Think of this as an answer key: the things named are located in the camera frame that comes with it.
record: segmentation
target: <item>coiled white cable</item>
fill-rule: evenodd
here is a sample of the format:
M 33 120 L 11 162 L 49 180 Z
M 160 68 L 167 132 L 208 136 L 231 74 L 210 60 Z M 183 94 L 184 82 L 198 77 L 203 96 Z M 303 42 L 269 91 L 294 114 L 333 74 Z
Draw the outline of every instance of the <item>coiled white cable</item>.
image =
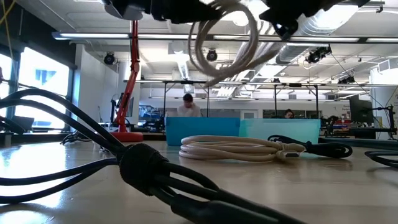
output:
M 189 36 L 188 36 L 188 49 L 189 50 L 189 57 L 191 63 L 203 74 L 208 75 L 213 77 L 214 79 L 210 80 L 206 86 L 212 86 L 217 84 L 218 82 L 224 80 L 225 78 L 230 78 L 233 77 L 234 75 L 239 74 L 240 72 L 243 72 L 247 69 L 252 69 L 264 62 L 267 62 L 268 60 L 272 59 L 275 57 L 279 50 L 280 47 L 277 47 L 276 49 L 270 49 L 268 53 L 261 55 L 257 59 L 253 60 L 254 55 L 257 50 L 257 45 L 259 42 L 259 31 L 257 29 L 257 20 L 255 20 L 254 16 L 251 14 L 249 9 L 241 4 L 239 0 L 215 0 L 209 5 L 213 8 L 217 8 L 219 11 L 223 12 L 223 17 L 226 16 L 229 13 L 235 12 L 235 11 L 242 11 L 245 13 L 245 15 L 248 17 L 249 21 L 249 28 L 250 28 L 250 35 L 249 35 L 249 42 L 244 46 L 243 53 L 240 55 L 237 55 L 237 58 L 235 59 L 234 63 L 225 68 L 220 68 L 219 70 L 216 69 L 214 66 L 208 63 L 206 60 L 205 56 L 203 55 L 202 52 L 202 46 L 204 41 L 206 40 L 206 36 L 209 33 L 210 29 L 219 21 L 219 20 L 214 20 L 214 21 L 205 21 L 205 22 L 200 22 L 198 25 L 198 34 L 197 38 L 195 41 L 195 56 L 196 60 L 194 60 L 192 51 L 191 51 L 191 41 L 192 41 L 192 34 L 195 29 L 195 24 L 191 26 Z
M 229 136 L 191 136 L 182 139 L 180 156 L 189 159 L 236 159 L 248 162 L 268 162 L 286 157 L 298 157 L 305 147 L 254 138 Z

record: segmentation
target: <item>teal box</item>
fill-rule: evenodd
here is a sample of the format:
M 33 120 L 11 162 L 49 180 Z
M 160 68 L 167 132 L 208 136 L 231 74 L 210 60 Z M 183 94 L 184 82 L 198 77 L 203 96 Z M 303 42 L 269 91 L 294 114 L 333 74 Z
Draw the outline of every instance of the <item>teal box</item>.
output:
M 239 136 L 267 140 L 271 135 L 282 135 L 318 144 L 320 128 L 319 119 L 244 119 Z
M 196 135 L 238 136 L 239 118 L 166 118 L 166 141 L 181 146 L 185 137 Z

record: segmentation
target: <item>orange object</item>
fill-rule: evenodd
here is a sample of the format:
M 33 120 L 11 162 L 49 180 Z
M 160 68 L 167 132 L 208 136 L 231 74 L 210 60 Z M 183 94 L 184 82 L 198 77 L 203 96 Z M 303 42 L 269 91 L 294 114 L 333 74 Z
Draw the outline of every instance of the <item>orange object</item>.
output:
M 117 132 L 111 133 L 121 142 L 139 142 L 144 140 L 142 133 L 127 132 L 125 123 L 126 113 L 129 108 L 130 97 L 134 89 L 134 85 L 136 84 L 137 74 L 139 72 L 138 22 L 132 21 L 131 24 L 131 74 L 129 77 L 129 81 L 127 82 L 122 100 L 120 102 L 120 108 L 116 115 L 116 119 L 114 120 L 114 122 L 119 125 L 119 129 Z

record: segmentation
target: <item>wooden table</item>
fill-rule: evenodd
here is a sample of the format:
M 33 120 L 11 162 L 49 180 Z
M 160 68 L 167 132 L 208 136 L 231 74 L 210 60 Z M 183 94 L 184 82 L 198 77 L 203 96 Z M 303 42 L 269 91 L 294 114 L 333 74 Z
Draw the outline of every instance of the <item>wooden table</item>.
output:
M 194 161 L 177 147 L 147 142 L 170 161 L 194 169 L 221 188 L 307 223 L 397 223 L 398 172 L 356 148 L 348 159 L 304 155 L 286 163 Z M 109 157 L 90 142 L 31 144 L 1 149 L 1 177 L 48 174 Z M 26 194 L 60 181 L 0 187 L 1 195 Z M 125 184 L 116 166 L 51 196 L 0 207 L 0 223 L 189 223 L 154 197 Z

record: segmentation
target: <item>security camera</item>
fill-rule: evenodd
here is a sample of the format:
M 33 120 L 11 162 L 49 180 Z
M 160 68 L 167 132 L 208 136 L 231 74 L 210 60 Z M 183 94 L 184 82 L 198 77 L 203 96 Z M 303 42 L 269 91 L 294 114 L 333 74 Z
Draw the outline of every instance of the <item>security camera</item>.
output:
M 210 49 L 206 56 L 207 61 L 214 62 L 217 60 L 217 53 L 215 49 Z
M 107 65 L 114 65 L 116 63 L 116 59 L 114 57 L 114 52 L 106 53 L 106 56 L 104 58 L 104 63 Z

